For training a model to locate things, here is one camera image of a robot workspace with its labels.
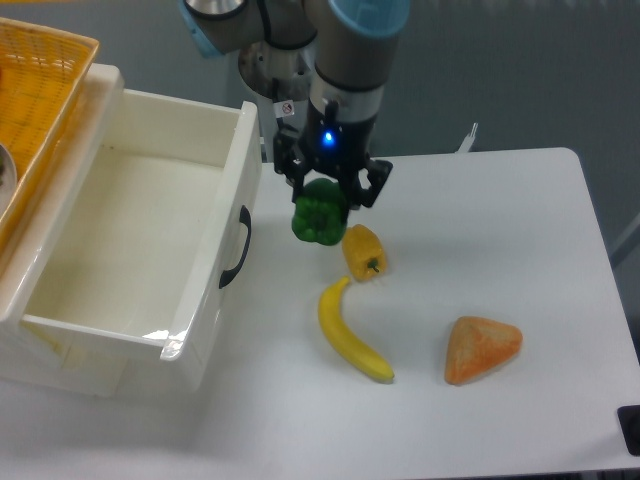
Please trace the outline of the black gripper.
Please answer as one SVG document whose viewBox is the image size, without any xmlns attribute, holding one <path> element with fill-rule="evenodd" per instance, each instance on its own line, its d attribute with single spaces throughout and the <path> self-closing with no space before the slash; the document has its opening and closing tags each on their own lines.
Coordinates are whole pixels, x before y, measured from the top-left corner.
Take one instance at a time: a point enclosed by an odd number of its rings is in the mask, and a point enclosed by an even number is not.
<svg viewBox="0 0 640 480">
<path fill-rule="evenodd" d="M 304 179 L 311 170 L 335 179 L 346 198 L 344 221 L 353 210 L 371 208 L 392 170 L 387 160 L 365 158 L 375 117 L 357 122 L 338 119 L 335 101 L 326 105 L 329 115 L 308 102 L 302 134 L 293 127 L 280 127 L 273 138 L 274 170 L 292 188 L 291 201 L 303 193 Z"/>
</svg>

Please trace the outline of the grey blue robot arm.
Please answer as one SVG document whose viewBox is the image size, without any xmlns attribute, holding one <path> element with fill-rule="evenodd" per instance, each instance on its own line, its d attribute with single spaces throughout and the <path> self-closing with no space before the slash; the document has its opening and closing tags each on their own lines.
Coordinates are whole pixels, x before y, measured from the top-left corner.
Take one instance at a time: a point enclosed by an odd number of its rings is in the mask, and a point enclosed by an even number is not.
<svg viewBox="0 0 640 480">
<path fill-rule="evenodd" d="M 392 166 L 370 154 L 407 1 L 182 1 L 204 54 L 237 53 L 269 119 L 267 157 L 307 223 L 370 208 Z"/>
</svg>

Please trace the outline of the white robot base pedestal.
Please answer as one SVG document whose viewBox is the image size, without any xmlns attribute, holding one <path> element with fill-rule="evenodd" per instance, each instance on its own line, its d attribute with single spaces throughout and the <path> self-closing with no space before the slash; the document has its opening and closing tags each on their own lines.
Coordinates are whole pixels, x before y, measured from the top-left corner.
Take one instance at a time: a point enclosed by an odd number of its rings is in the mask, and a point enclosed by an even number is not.
<svg viewBox="0 0 640 480">
<path fill-rule="evenodd" d="M 281 126 L 301 131 L 314 69 L 315 42 L 296 50 L 277 49 L 266 41 L 240 51 L 238 68 L 258 108 L 263 159 L 274 161 L 273 139 Z"/>
</svg>

